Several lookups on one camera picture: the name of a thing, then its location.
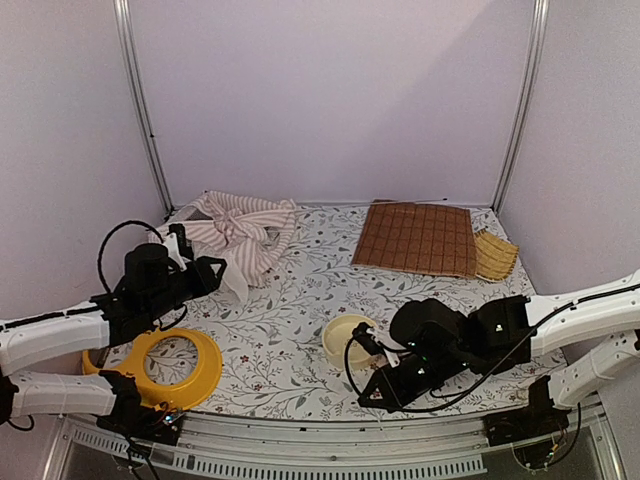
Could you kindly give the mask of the pink striped pet tent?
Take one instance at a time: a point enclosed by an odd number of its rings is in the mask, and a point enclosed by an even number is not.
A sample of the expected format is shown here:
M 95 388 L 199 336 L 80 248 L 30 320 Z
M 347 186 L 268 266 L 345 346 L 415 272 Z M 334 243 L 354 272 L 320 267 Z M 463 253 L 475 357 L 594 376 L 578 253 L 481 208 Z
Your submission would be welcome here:
M 297 205 L 288 199 L 271 201 L 221 191 L 207 191 L 157 228 L 184 226 L 197 257 L 226 261 L 222 283 L 241 303 L 252 287 L 264 283 L 279 262 L 296 229 Z

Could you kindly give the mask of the white tent pole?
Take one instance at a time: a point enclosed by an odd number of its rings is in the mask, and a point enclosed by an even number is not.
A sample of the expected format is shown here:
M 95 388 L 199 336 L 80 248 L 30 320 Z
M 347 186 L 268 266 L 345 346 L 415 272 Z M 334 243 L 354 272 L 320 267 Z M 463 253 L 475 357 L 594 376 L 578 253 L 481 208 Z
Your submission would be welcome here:
M 415 205 L 424 205 L 424 204 L 446 204 L 448 198 L 437 198 L 437 199 L 413 199 L 413 200 L 395 200 L 395 199 L 374 199 L 371 202 L 371 205 L 380 204 L 380 205 L 396 205 L 396 204 L 415 204 Z

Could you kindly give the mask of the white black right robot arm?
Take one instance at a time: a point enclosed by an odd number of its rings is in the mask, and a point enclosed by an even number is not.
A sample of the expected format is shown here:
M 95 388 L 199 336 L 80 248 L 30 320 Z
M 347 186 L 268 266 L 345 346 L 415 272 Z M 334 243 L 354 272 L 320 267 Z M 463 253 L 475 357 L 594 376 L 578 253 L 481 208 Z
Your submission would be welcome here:
M 517 427 L 537 436 L 556 409 L 570 410 L 639 357 L 639 275 L 559 295 L 516 295 L 463 314 L 435 298 L 405 303 L 392 318 L 389 337 L 358 325 L 351 340 L 372 354 L 385 353 L 357 402 L 389 413 L 413 413 L 413 402 L 470 371 L 477 380 L 444 396 L 442 409 L 474 393 L 492 376 L 570 344 L 600 339 L 573 366 L 554 373 L 539 397 L 517 415 Z

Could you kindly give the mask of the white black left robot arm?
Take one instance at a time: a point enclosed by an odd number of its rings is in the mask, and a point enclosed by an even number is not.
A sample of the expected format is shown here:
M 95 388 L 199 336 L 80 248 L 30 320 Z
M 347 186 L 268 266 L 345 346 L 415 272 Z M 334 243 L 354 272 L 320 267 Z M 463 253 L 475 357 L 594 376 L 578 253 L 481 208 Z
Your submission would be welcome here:
M 1 420 L 37 414 L 88 413 L 128 434 L 150 416 L 141 382 L 115 370 L 61 374 L 57 360 L 86 350 L 130 343 L 160 328 L 168 313 L 216 291 L 225 260 L 194 257 L 181 247 L 146 243 L 126 254 L 114 288 L 75 306 L 1 323 Z

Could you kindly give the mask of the cream pet bowl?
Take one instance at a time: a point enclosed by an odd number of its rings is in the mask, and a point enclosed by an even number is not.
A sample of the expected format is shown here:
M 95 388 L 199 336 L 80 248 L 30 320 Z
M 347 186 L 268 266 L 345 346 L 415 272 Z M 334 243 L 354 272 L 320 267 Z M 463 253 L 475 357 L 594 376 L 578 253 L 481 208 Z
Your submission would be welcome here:
M 331 320 L 322 332 L 322 345 L 327 361 L 339 372 L 344 371 L 344 353 L 347 342 L 352 338 L 352 332 L 359 324 L 376 327 L 374 320 L 358 315 L 344 314 Z M 354 342 L 349 349 L 349 365 L 352 370 L 363 371 L 373 367 L 379 360 L 378 355 L 369 354 L 358 342 Z

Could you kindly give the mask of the yellow double bowl holder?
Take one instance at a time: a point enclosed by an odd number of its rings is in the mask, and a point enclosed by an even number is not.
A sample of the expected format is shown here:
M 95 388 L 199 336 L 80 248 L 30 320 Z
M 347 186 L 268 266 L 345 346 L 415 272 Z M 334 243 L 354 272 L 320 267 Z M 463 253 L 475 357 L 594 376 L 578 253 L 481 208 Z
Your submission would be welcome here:
M 117 347 L 83 352 L 85 374 L 115 370 L 135 379 L 145 406 L 165 402 L 190 410 L 207 400 L 219 384 L 223 357 L 208 335 L 183 328 L 144 333 Z

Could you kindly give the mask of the brown woven mat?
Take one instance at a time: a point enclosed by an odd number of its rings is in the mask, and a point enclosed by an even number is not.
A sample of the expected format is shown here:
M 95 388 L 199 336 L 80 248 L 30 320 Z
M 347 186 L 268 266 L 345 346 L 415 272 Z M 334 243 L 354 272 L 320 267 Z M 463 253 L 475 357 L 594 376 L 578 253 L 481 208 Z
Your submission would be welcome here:
M 368 209 L 352 263 L 404 273 L 472 278 L 476 246 L 469 210 L 376 201 Z

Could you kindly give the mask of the yellow bamboo mat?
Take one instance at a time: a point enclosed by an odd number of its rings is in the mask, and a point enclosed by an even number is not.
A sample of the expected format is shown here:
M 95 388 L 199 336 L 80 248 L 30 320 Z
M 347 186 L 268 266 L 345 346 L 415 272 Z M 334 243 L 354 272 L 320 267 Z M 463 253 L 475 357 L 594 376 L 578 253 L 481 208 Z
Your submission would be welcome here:
M 476 271 L 478 278 L 498 283 L 513 272 L 519 247 L 482 229 L 474 234 L 476 246 Z

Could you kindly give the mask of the aluminium front rail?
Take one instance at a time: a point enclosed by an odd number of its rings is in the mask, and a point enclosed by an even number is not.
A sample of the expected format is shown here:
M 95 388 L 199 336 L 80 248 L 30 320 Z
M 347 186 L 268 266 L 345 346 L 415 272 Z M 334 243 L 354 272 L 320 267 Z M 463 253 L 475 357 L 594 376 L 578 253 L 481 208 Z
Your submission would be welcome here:
M 46 459 L 47 479 L 635 479 L 597 394 L 571 414 L 555 461 L 533 458 L 551 435 L 492 444 L 482 419 L 521 407 L 510 385 L 483 389 L 441 414 L 411 416 L 350 410 L 321 419 L 188 414 L 173 445 L 120 436 L 80 416 L 59 421 Z

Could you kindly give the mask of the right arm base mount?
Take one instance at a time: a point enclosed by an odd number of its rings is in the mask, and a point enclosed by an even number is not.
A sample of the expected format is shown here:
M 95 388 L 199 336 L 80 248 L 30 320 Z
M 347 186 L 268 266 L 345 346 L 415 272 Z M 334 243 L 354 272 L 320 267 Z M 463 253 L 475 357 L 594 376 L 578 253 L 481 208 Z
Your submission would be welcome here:
M 549 375 L 545 375 L 529 386 L 526 406 L 488 414 L 482 418 L 490 446 L 535 438 L 569 426 L 569 410 L 556 408 L 551 398 L 550 379 Z

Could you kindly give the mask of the left aluminium frame post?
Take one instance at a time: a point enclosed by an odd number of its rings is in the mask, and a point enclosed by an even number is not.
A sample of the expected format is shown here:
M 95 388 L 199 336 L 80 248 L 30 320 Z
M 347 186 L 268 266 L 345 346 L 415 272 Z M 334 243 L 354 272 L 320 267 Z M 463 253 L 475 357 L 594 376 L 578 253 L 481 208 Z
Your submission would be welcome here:
M 129 83 L 143 147 L 164 215 L 168 217 L 174 212 L 175 205 L 161 162 L 156 135 L 144 92 L 143 79 L 135 45 L 130 2 L 127 0 L 115 0 L 113 6 L 125 74 Z

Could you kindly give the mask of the aluminium frame post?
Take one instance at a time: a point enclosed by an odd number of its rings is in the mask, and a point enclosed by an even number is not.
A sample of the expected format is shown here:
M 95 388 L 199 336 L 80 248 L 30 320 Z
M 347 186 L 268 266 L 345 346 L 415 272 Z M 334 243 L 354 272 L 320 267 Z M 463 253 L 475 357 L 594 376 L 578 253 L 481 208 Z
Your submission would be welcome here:
M 533 3 L 533 14 L 526 52 L 524 76 L 516 106 L 515 118 L 507 143 L 505 158 L 491 204 L 491 209 L 497 216 L 500 215 L 500 212 L 505 205 L 525 133 L 529 110 L 534 96 L 536 80 L 543 56 L 549 6 L 549 0 L 536 0 Z
M 175 205 L 161 162 L 156 135 L 144 92 L 143 79 L 135 45 L 130 2 L 127 0 L 115 0 L 113 6 L 125 74 L 129 83 L 143 147 L 164 215 L 168 217 L 174 212 Z

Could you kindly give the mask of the right aluminium frame post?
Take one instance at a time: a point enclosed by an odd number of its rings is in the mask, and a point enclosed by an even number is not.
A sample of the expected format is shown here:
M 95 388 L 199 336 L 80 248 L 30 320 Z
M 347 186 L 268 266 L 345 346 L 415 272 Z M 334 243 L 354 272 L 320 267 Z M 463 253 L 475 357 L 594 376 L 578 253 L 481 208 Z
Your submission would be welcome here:
M 549 6 L 549 0 L 536 0 L 533 3 L 533 14 L 526 52 L 524 76 L 516 106 L 515 118 L 507 143 L 505 158 L 491 204 L 491 209 L 497 216 L 500 215 L 500 212 L 505 205 L 525 133 L 529 110 L 534 96 L 536 80 L 543 56 Z

